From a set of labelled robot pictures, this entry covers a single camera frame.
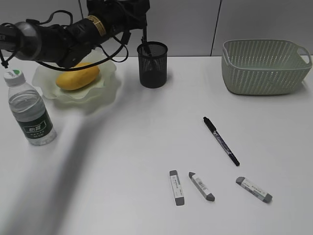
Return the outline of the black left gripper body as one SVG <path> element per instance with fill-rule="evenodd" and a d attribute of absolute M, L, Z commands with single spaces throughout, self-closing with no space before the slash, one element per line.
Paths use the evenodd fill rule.
<path fill-rule="evenodd" d="M 100 35 L 115 36 L 124 31 L 145 29 L 149 0 L 88 0 L 88 16 L 99 20 Z"/>

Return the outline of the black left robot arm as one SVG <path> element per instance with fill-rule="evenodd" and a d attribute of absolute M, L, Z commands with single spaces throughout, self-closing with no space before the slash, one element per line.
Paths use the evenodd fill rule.
<path fill-rule="evenodd" d="M 87 17 L 68 25 L 48 25 L 53 14 L 45 22 L 28 19 L 16 24 L 2 23 L 0 49 L 11 55 L 2 57 L 1 65 L 7 68 L 9 60 L 16 57 L 56 71 L 78 71 L 77 65 L 111 38 L 120 44 L 119 48 L 94 66 L 112 60 L 125 49 L 131 30 L 141 29 L 142 40 L 146 41 L 148 0 L 89 0 L 87 9 Z"/>

